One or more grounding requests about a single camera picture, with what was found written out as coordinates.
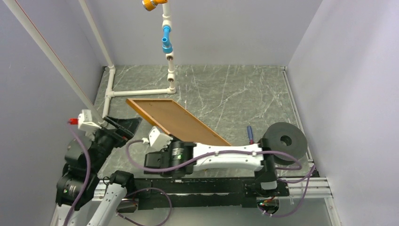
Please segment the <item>wooden picture frame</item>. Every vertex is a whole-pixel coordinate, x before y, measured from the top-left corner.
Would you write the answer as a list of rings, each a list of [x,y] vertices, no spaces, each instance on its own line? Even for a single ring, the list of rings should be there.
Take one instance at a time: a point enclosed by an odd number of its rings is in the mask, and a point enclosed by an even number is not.
[[[173,99],[128,98],[126,103],[152,126],[186,142],[207,145],[231,144]]]

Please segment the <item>blue handled screwdriver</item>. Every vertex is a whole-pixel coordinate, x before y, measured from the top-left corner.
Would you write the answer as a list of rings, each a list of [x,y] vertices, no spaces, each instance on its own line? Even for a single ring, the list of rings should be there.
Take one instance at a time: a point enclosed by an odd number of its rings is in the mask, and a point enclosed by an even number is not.
[[[249,139],[249,143],[254,144],[255,141],[254,141],[254,135],[253,135],[253,130],[252,130],[251,126],[247,126],[247,136]]]

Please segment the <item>blue pipe elbow fitting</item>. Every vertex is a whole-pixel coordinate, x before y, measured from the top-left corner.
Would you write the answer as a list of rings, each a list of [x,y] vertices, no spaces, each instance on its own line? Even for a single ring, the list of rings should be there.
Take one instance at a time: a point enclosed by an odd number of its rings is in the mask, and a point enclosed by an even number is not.
[[[173,46],[170,41],[171,27],[165,25],[163,27],[162,49],[165,54],[170,54],[173,51]]]

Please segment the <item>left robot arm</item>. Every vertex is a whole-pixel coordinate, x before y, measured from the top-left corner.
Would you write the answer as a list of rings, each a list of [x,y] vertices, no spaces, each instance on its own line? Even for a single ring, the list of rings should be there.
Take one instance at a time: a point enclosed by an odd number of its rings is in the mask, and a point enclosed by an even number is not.
[[[87,220],[88,211],[100,182],[98,172],[115,148],[123,147],[132,139],[141,123],[141,118],[116,119],[106,117],[107,128],[82,115],[70,119],[68,125],[77,125],[88,133],[87,137],[73,134],[65,154],[62,176],[56,185],[56,204],[60,226],[104,226],[110,221],[110,211],[116,210],[122,197],[134,194],[134,176],[116,171],[111,176],[111,190],[106,192],[94,216]]]

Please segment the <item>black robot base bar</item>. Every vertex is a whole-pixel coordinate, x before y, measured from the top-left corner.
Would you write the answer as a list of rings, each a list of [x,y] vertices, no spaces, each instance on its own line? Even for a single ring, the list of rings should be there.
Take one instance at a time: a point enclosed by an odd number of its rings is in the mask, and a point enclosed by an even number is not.
[[[261,190],[251,177],[135,179],[137,194],[128,194],[118,207],[121,213],[155,208],[241,206],[254,208],[271,197],[288,197],[288,185],[277,183],[271,191]]]

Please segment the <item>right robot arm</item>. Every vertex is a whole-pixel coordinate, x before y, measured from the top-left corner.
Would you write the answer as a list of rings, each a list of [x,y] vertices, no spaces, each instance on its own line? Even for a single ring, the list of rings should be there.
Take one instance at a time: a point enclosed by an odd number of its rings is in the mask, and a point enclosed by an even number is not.
[[[245,169],[254,173],[261,193],[271,195],[278,188],[273,155],[257,145],[215,146],[173,141],[164,150],[146,154],[145,174],[182,178],[207,169]]]

